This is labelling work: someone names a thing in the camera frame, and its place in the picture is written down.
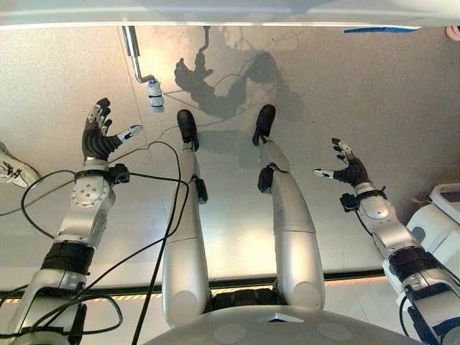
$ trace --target pipe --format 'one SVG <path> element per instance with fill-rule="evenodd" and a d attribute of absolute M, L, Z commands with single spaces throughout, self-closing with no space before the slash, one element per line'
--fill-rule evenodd
<path fill-rule="evenodd" d="M 136 28 L 135 27 L 121 27 L 123 31 L 123 38 L 124 44 L 126 45 L 126 51 L 128 52 L 128 56 L 131 57 L 132 67 L 134 70 L 134 75 L 136 80 L 139 83 L 146 83 L 147 81 L 156 81 L 153 75 L 146 75 L 142 77 L 141 68 L 139 66 L 139 61 L 137 57 L 140 56 L 139 53 L 139 46 L 137 45 L 137 37 L 136 37 Z"/>

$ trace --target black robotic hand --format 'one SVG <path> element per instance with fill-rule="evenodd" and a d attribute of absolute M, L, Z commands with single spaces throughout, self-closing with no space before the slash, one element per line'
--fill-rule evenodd
<path fill-rule="evenodd" d="M 340 155 L 337 155 L 337 158 L 345 162 L 348 167 L 335 171 L 314 169 L 313 172 L 315 175 L 349 183 L 353 187 L 356 187 L 360 183 L 370 182 L 367 176 L 366 168 L 362 164 L 361 160 L 359 160 L 359 158 L 353 153 L 350 146 L 337 138 L 332 138 L 332 143 L 334 144 L 333 149 L 341 153 Z"/>
<path fill-rule="evenodd" d="M 123 142 L 142 131 L 142 126 L 135 125 L 117 135 L 107 137 L 107 130 L 112 124 L 112 120 L 106 120 L 106 117 L 110 114 L 109 106 L 110 101 L 107 98 L 99 100 L 86 118 L 86 125 L 81 140 L 85 160 L 88 158 L 107 160 L 109 155 Z"/>

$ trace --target white floor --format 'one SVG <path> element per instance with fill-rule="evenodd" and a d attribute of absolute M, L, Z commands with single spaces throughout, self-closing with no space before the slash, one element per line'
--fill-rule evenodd
<path fill-rule="evenodd" d="M 372 269 L 382 261 L 354 216 L 341 210 L 339 197 L 351 189 L 311 172 L 342 167 L 332 137 L 346 140 L 375 184 L 387 186 L 401 221 L 415 210 L 413 196 L 459 179 L 459 45 L 442 28 L 344 34 L 340 28 L 212 27 L 204 54 L 213 73 L 203 80 L 183 67 L 178 83 L 176 64 L 183 58 L 194 69 L 204 29 L 138 27 L 137 36 L 142 72 L 162 82 L 162 114 L 149 110 L 145 85 L 135 83 L 119 28 L 0 32 L 8 47 L 0 51 L 0 142 L 43 175 L 77 170 L 84 118 L 98 99 L 112 102 L 111 133 L 144 126 L 114 157 L 161 134 L 180 148 L 179 131 L 171 127 L 178 110 L 190 109 L 209 194 L 201 223 L 211 278 L 275 272 L 272 205 L 257 190 L 258 151 L 250 142 L 266 103 L 277 107 L 272 138 L 307 200 L 325 271 Z M 121 162 L 133 172 L 176 174 L 173 155 L 160 146 Z M 50 178 L 31 198 L 67 178 Z M 162 236 L 172 191 L 167 183 L 137 178 L 116 187 L 91 277 Z M 19 205 L 14 186 L 0 185 L 0 193 L 0 213 Z M 57 231 L 68 195 L 66 187 L 37 202 L 29 208 L 32 218 Z M 27 283 L 49 247 L 20 212 L 0 217 L 0 288 Z M 135 257 L 101 286 L 148 282 L 157 250 Z"/>

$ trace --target silver robot leg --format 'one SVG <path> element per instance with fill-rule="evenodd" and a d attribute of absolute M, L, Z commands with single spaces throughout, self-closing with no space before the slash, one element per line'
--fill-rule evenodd
<path fill-rule="evenodd" d="M 198 204 L 199 168 L 193 143 L 186 143 L 180 155 L 182 179 L 189 194 L 177 231 L 167 240 L 163 257 L 162 306 L 169 326 L 179 326 L 201 315 L 210 298 L 208 268 L 201 233 Z M 172 229 L 178 222 L 186 187 L 180 185 Z"/>
<path fill-rule="evenodd" d="M 290 305 L 323 309 L 323 268 L 307 204 L 281 149 L 269 137 L 259 145 L 259 189 L 273 197 L 277 288 Z"/>

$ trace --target blue object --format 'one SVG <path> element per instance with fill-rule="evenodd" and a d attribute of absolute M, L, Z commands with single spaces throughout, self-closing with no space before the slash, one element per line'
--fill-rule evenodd
<path fill-rule="evenodd" d="M 348 29 L 345 30 L 346 34 L 352 34 L 354 32 L 413 32 L 418 29 L 407 29 L 404 27 L 360 27 L 359 29 Z"/>

